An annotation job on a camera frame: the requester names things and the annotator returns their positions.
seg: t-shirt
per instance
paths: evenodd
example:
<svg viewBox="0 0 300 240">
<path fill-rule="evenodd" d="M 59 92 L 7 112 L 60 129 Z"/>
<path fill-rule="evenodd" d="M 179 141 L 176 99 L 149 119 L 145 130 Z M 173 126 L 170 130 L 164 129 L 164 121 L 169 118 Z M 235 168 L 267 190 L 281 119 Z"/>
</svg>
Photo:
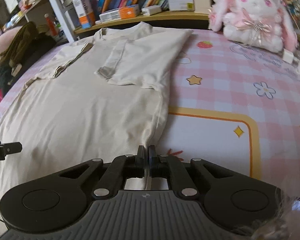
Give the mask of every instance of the t-shirt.
<svg viewBox="0 0 300 240">
<path fill-rule="evenodd" d="M 140 23 L 61 49 L 0 121 L 1 142 L 23 146 L 0 161 L 0 198 L 87 160 L 107 163 L 156 144 L 168 115 L 170 67 L 190 34 Z"/>
</svg>

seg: red bottle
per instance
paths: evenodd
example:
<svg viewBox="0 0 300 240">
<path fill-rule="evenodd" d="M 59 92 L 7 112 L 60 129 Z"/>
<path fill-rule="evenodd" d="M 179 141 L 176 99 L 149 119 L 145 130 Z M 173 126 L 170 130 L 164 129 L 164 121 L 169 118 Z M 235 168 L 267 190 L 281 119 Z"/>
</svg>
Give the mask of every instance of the red bottle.
<svg viewBox="0 0 300 240">
<path fill-rule="evenodd" d="M 45 17 L 45 19 L 46 19 L 46 21 L 47 21 L 47 24 L 48 24 L 48 26 L 49 26 L 49 29 L 50 29 L 50 31 L 51 31 L 52 36 L 57 36 L 58 33 L 57 33 L 56 29 L 54 28 L 53 22 L 52 22 L 52 21 L 50 20 L 50 18 L 49 18 L 49 14 L 46 13 L 46 14 L 44 15 L 44 17 Z"/>
</svg>

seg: pink pillow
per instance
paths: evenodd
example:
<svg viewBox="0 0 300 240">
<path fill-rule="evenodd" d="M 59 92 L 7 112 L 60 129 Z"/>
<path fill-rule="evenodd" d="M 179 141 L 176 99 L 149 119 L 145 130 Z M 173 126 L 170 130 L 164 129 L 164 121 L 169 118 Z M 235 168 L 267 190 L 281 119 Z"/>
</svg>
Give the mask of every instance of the pink pillow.
<svg viewBox="0 0 300 240">
<path fill-rule="evenodd" d="M 7 48 L 10 46 L 10 44 L 13 41 L 14 37 L 17 35 L 18 31 L 21 28 L 22 28 L 21 26 L 15 27 L 11 30 L 6 31 L 4 34 L 2 34 L 0 36 L 0 53 L 7 50 Z"/>
</svg>

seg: pink bunny ear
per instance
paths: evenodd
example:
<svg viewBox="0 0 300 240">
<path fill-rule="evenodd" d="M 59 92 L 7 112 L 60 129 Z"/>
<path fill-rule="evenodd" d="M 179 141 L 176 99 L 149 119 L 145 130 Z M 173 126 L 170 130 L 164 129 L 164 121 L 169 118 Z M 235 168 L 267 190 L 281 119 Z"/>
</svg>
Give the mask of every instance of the pink bunny ear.
<svg viewBox="0 0 300 240">
<path fill-rule="evenodd" d="M 282 38 L 284 48 L 294 52 L 298 45 L 298 38 L 294 31 L 292 21 L 287 10 L 282 6 Z"/>
<path fill-rule="evenodd" d="M 223 17 L 228 12 L 231 4 L 233 4 L 233 0 L 218 0 L 212 7 L 209 15 L 209 28 L 211 30 L 217 32 L 221 29 Z"/>
</svg>

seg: plush bunny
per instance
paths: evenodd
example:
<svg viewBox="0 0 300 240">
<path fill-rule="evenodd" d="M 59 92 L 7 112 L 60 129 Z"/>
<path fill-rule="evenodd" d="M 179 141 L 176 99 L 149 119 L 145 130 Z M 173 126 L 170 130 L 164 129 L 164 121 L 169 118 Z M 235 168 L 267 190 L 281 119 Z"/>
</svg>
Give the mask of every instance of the plush bunny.
<svg viewBox="0 0 300 240">
<path fill-rule="evenodd" d="M 294 52 L 297 35 L 290 15 L 280 0 L 215 0 L 209 15 L 210 29 L 222 27 L 232 41 L 279 52 L 285 47 Z"/>
</svg>

